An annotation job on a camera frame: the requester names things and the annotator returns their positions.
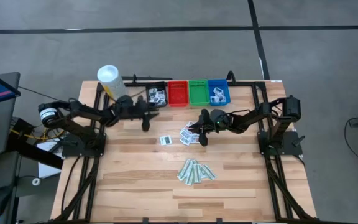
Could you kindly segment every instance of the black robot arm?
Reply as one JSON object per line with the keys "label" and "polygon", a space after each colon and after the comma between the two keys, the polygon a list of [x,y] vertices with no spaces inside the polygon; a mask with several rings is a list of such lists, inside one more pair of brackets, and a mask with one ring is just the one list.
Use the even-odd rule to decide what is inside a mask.
{"label": "black robot arm", "polygon": [[[279,115],[272,109],[282,104],[282,113]],[[249,111],[245,115],[234,114],[241,111],[233,111],[226,113],[223,110],[214,109],[211,114],[206,109],[201,110],[198,122],[190,126],[189,131],[199,134],[199,142],[202,146],[208,145],[207,133],[211,131],[231,131],[236,134],[243,133],[248,127],[264,118],[271,117],[276,120],[275,126],[269,130],[269,140],[272,146],[280,146],[282,144],[283,134],[287,127],[301,118],[300,100],[290,96],[279,98],[270,103],[261,103],[254,110]]]}
{"label": "black robot arm", "polygon": [[156,108],[150,106],[139,96],[134,104],[129,96],[120,97],[114,104],[106,109],[97,110],[80,103],[78,100],[69,102],[55,101],[39,105],[38,111],[42,124],[46,128],[61,128],[70,134],[66,136],[65,142],[75,142],[74,145],[63,148],[63,156],[96,156],[102,155],[106,137],[104,133],[96,133],[91,126],[82,126],[73,121],[75,117],[88,118],[98,121],[100,125],[111,127],[120,119],[141,119],[142,130],[148,131],[150,119],[157,116]]}

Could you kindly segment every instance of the yellow cable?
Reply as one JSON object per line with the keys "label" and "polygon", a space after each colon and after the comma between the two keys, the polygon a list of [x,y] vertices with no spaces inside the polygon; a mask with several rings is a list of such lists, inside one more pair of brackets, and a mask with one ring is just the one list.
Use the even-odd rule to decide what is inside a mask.
{"label": "yellow cable", "polygon": [[43,133],[42,137],[45,138],[45,137],[46,137],[46,134],[47,134],[47,128],[44,127],[44,133]]}
{"label": "yellow cable", "polygon": [[[15,134],[20,134],[18,131],[15,131],[15,130],[11,130],[11,132],[15,133]],[[50,137],[50,138],[38,138],[38,137],[31,136],[31,135],[28,135],[28,134],[25,134],[24,136],[28,137],[28,138],[38,139],[38,140],[49,140],[49,139],[59,137],[61,134],[63,134],[63,132],[64,132],[64,130],[60,131],[56,136],[53,136],[53,137]]]}

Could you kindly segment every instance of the card pile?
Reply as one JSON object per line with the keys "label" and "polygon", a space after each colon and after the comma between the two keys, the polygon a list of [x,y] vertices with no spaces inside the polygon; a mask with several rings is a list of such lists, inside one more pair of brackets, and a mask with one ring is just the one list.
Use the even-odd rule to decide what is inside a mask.
{"label": "card pile", "polygon": [[223,90],[218,87],[215,87],[214,91],[215,96],[211,96],[212,103],[224,103],[226,102],[226,97],[223,95]]}
{"label": "card pile", "polygon": [[167,104],[165,90],[158,91],[156,88],[152,88],[149,90],[149,97],[149,103],[155,103],[157,106]]}
{"label": "card pile", "polygon": [[209,180],[216,179],[216,175],[212,172],[206,164],[199,164],[195,159],[188,159],[185,165],[177,175],[180,181],[185,180],[186,185],[193,185],[201,183],[202,179],[208,178]]}
{"label": "card pile", "polygon": [[181,135],[181,138],[180,138],[180,141],[189,146],[190,144],[198,144],[198,134],[195,134],[195,133],[191,133],[188,128],[193,125],[194,122],[192,121],[189,121],[186,126],[180,131],[180,135]]}

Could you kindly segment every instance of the sticker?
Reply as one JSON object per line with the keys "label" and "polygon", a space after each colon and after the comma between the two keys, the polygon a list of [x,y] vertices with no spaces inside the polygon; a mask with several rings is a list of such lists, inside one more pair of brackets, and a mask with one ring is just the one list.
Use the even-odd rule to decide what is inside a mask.
{"label": "sticker", "polygon": [[54,116],[57,110],[55,108],[47,108],[40,112],[40,118],[43,120],[47,116]]}

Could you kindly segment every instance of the desk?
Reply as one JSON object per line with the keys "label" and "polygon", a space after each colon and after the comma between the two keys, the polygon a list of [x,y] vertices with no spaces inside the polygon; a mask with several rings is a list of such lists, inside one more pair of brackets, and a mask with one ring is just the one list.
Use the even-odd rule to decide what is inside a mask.
{"label": "desk", "polygon": [[[17,88],[20,74],[17,72],[6,73],[1,74],[0,78],[14,88]],[[16,99],[13,98],[0,102],[0,187],[12,183],[16,176],[16,165],[19,160],[19,154],[17,152],[1,154],[6,151],[15,100]],[[11,223],[12,220],[15,220],[16,207],[15,195],[12,194],[11,202],[8,203],[4,213],[0,216],[0,223]]]}
{"label": "desk", "polygon": [[[93,105],[98,82],[83,82],[79,100]],[[269,100],[285,96],[283,83],[266,81]],[[144,87],[130,87],[135,94]],[[231,103],[221,108],[254,109],[252,90],[246,86],[230,87]],[[258,126],[243,134],[229,131],[208,135],[209,144],[183,145],[180,130],[188,121],[197,121],[203,107],[160,109],[143,133],[141,121],[120,121],[106,128],[108,136],[104,156],[100,159],[91,222],[215,222],[272,221],[272,200],[265,162],[259,154]],[[86,119],[76,120],[89,125]],[[159,137],[171,135],[173,144],[161,146]],[[210,166],[217,175],[213,181],[187,186],[176,174],[186,159],[197,159]],[[51,218],[60,214],[63,190],[75,158],[66,159],[56,193]],[[307,177],[302,163],[293,156],[282,156],[288,189],[307,213],[315,216]],[[65,199],[65,206],[77,191],[82,159],[77,163]],[[285,216],[283,198],[278,198]],[[82,201],[80,218],[84,217],[86,200]]]}

